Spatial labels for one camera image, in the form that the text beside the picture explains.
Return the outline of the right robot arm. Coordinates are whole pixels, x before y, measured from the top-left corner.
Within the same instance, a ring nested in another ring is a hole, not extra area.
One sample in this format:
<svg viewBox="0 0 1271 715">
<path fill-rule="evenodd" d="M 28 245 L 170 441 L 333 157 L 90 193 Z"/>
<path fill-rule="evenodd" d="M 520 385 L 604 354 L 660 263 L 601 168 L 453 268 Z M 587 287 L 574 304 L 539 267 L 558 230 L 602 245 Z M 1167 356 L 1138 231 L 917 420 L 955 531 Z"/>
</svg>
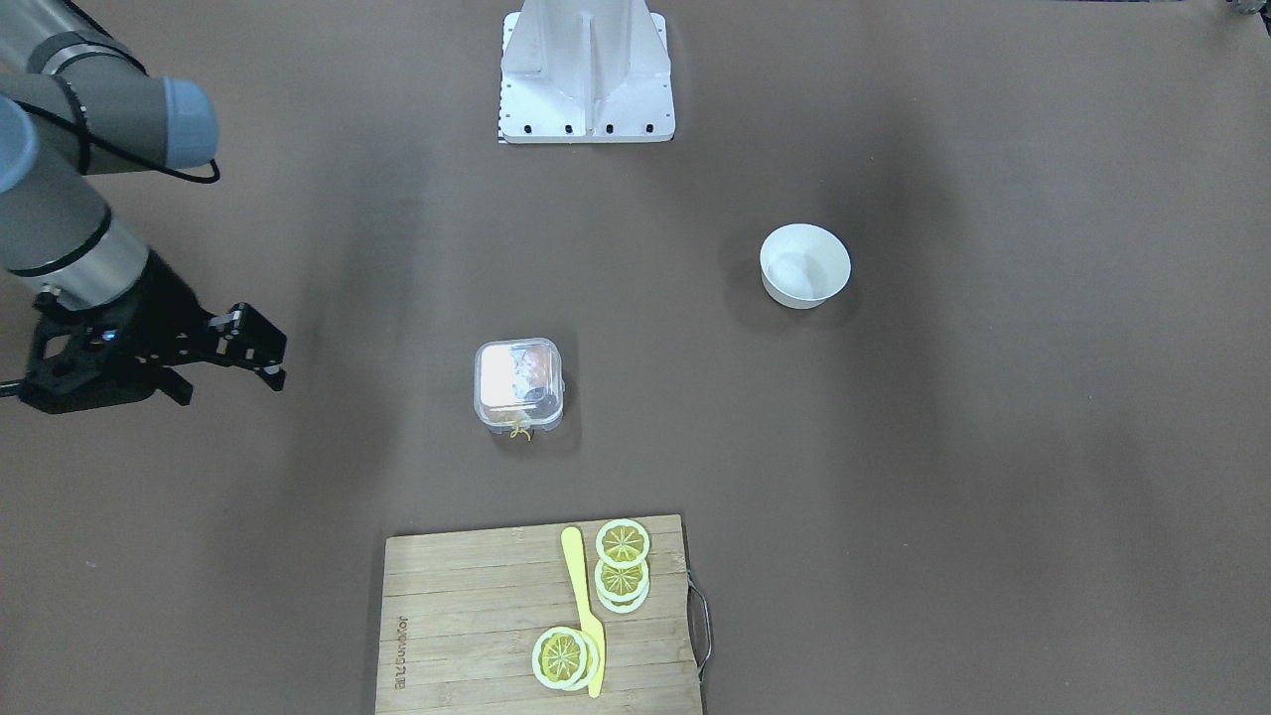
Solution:
<svg viewBox="0 0 1271 715">
<path fill-rule="evenodd" d="M 198 84 L 155 76 L 71 1 L 5 1 L 3 271 L 36 293 L 25 371 L 3 394 L 44 413 L 191 403 L 186 363 L 283 389 L 287 339 L 257 309 L 206 311 L 90 180 L 219 182 L 219 121 Z"/>
</svg>

